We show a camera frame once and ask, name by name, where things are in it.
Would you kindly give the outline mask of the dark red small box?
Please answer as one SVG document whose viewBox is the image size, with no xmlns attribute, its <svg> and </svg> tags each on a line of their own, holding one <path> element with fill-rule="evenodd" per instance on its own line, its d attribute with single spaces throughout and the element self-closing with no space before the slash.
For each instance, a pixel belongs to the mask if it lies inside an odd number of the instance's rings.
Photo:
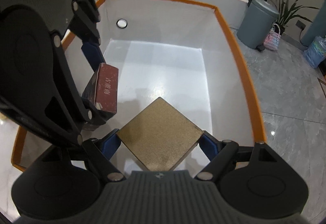
<svg viewBox="0 0 326 224">
<path fill-rule="evenodd" d="M 118 73 L 118 68 L 101 63 L 82 93 L 106 119 L 117 113 Z"/>
</svg>

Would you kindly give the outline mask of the orange storage box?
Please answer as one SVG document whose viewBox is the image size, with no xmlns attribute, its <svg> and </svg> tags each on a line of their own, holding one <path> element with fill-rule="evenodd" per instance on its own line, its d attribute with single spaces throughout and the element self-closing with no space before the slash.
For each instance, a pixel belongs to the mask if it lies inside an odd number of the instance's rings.
<svg viewBox="0 0 326 224">
<path fill-rule="evenodd" d="M 158 98 L 218 140 L 266 142 L 241 50 L 220 10 L 192 0 L 99 0 L 101 52 L 119 70 L 117 113 L 84 139 L 124 127 Z"/>
</svg>

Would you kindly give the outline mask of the pastel woven basket bag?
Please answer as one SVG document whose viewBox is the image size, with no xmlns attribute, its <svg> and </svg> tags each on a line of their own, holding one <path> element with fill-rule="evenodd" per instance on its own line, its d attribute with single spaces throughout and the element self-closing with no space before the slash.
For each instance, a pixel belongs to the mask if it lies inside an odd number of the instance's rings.
<svg viewBox="0 0 326 224">
<path fill-rule="evenodd" d="M 281 29 L 278 24 L 274 23 L 271 30 L 264 40 L 264 47 L 271 51 L 277 51 L 281 39 Z"/>
</svg>

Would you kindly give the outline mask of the grey-green pedal trash bin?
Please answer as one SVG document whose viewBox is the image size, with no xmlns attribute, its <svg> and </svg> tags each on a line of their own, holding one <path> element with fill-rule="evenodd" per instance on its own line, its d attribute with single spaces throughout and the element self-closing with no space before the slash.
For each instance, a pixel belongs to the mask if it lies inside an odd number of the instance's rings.
<svg viewBox="0 0 326 224">
<path fill-rule="evenodd" d="M 237 38 L 247 47 L 262 52 L 264 40 L 279 16 L 274 5 L 265 0 L 251 0 L 237 31 Z"/>
</svg>

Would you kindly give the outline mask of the blue water jug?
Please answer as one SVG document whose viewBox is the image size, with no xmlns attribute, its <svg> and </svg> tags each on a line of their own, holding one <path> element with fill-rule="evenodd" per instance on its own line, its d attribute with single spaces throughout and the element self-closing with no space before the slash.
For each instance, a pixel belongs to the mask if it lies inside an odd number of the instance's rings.
<svg viewBox="0 0 326 224">
<path fill-rule="evenodd" d="M 316 69 L 323 60 L 325 60 L 326 45 L 325 38 L 316 36 L 308 49 L 304 51 L 303 56 L 308 64 Z"/>
</svg>

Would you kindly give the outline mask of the green leafy floor plant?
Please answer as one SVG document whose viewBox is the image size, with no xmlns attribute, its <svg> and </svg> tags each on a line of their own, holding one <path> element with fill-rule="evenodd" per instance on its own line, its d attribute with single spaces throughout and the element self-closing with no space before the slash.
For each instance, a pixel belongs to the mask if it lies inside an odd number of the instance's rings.
<svg viewBox="0 0 326 224">
<path fill-rule="evenodd" d="M 308 17 L 298 14 L 298 11 L 300 11 L 301 9 L 319 10 L 319 8 L 315 6 L 299 5 L 299 1 L 300 0 L 294 0 L 294 2 L 290 4 L 290 0 L 277 0 L 276 7 L 279 12 L 279 16 L 276 19 L 276 24 L 280 35 L 285 32 L 288 23 L 294 18 L 299 18 L 308 22 L 312 22 L 312 20 Z"/>
</svg>

